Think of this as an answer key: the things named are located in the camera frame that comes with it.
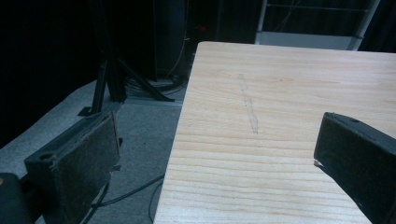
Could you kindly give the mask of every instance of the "wooden table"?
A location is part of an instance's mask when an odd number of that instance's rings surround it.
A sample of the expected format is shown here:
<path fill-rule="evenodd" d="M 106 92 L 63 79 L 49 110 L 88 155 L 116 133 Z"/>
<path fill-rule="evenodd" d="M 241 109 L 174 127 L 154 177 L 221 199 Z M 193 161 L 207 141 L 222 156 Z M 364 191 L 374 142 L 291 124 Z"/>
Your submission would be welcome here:
<path fill-rule="evenodd" d="M 324 112 L 396 137 L 396 55 L 199 45 L 156 223 L 368 223 L 314 166 Z"/>

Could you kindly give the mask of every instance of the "black rectangular object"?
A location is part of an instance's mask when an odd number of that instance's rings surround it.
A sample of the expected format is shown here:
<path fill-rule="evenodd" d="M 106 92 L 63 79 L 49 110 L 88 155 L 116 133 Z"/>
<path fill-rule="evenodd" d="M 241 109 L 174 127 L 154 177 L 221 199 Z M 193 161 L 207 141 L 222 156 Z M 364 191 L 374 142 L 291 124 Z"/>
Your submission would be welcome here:
<path fill-rule="evenodd" d="M 44 192 L 47 223 L 79 223 L 120 159 L 115 112 L 82 119 L 24 162 Z"/>
<path fill-rule="evenodd" d="M 396 139 L 346 116 L 325 113 L 316 165 L 373 223 L 395 223 Z"/>

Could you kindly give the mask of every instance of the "gray floor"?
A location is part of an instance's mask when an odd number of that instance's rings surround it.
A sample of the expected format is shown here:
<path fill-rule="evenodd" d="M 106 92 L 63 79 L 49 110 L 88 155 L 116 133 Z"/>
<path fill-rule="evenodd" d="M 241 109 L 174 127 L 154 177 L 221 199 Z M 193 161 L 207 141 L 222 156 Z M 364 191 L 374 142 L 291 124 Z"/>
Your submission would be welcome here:
<path fill-rule="evenodd" d="M 25 175 L 23 160 L 79 121 L 81 117 L 77 113 L 92 103 L 93 90 L 94 83 L 91 83 L 73 92 L 28 131 L 3 147 L 0 150 L 0 172 L 11 172 L 19 177 Z M 184 92 L 185 89 L 170 95 L 178 100 L 178 104 L 156 105 L 152 101 L 132 98 L 120 106 L 117 119 L 119 136 L 123 138 L 121 170 L 112 176 L 104 201 L 121 196 L 165 173 Z M 157 185 L 98 209 L 90 223 L 151 223 L 149 200 Z M 152 215 L 155 214 L 159 194 L 160 189 L 154 197 Z"/>

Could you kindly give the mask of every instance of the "pencil mark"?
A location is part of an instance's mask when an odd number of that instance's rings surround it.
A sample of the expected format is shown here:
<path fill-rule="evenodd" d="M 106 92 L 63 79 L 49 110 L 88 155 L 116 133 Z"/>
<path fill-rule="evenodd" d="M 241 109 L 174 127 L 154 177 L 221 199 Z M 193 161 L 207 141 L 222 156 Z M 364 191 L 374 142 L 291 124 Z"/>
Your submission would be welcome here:
<path fill-rule="evenodd" d="M 246 90 L 248 89 L 248 84 L 245 80 L 245 76 L 243 74 L 239 74 L 239 78 L 241 79 L 241 88 L 242 93 L 244 95 L 245 107 L 247 108 L 247 115 L 250 121 L 251 130 L 254 133 L 259 133 L 259 120 L 257 119 L 256 115 L 254 114 L 253 110 L 253 101 L 250 97 L 246 94 Z"/>

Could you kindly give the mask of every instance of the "wood grain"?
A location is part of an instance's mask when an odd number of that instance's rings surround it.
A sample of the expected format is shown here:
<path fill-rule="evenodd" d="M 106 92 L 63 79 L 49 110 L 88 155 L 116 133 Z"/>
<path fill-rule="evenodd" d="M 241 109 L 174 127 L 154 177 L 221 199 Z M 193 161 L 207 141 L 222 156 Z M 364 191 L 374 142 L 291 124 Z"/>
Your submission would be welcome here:
<path fill-rule="evenodd" d="M 314 166 L 324 112 L 396 137 L 396 55 L 199 45 L 156 223 L 369 223 Z"/>

